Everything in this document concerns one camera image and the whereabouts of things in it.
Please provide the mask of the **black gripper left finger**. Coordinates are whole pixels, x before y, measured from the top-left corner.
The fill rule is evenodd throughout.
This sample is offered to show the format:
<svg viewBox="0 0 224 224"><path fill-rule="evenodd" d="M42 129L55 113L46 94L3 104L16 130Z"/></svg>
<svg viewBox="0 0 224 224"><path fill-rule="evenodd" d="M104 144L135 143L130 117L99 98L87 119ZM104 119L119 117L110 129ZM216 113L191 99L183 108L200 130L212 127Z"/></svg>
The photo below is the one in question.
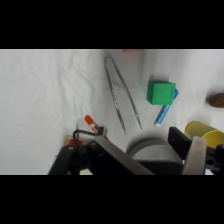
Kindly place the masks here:
<svg viewBox="0 0 224 224"><path fill-rule="evenodd" d="M151 171L103 136L98 136L82 146L62 147L49 175L79 175L86 169L93 175L152 175Z"/></svg>

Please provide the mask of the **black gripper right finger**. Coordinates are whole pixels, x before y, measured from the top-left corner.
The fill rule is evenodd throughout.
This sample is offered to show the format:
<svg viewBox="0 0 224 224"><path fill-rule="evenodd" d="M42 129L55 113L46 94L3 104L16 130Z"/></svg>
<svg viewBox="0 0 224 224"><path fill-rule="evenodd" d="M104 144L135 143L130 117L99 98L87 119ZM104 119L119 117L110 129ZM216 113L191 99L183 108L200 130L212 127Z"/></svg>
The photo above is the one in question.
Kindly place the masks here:
<svg viewBox="0 0 224 224"><path fill-rule="evenodd" d="M190 140L176 127L169 128L168 143L184 160L183 175L203 175L206 169L214 175L224 175L224 144L208 147L205 139Z"/></svg>

